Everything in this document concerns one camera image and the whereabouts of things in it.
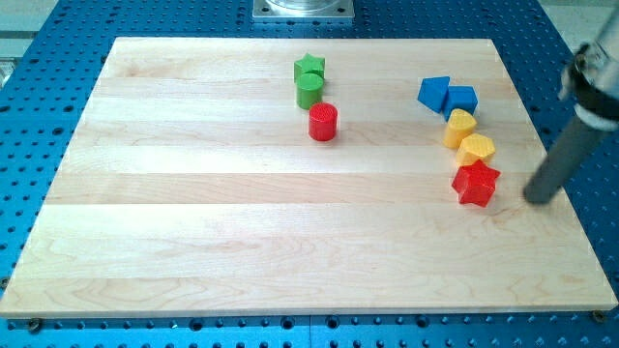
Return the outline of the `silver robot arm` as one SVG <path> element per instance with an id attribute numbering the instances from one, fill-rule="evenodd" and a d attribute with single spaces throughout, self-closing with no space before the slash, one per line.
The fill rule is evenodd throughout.
<path id="1" fill-rule="evenodd" d="M 558 98 L 576 98 L 575 116 L 598 131 L 618 130 L 618 6 L 596 38 L 584 43 L 561 74 Z"/>

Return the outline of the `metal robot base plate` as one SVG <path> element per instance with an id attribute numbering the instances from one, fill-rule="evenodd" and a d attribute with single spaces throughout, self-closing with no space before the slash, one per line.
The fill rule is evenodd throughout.
<path id="1" fill-rule="evenodd" d="M 353 0 L 254 0 L 252 17 L 257 19 L 310 19 L 355 17 Z"/>

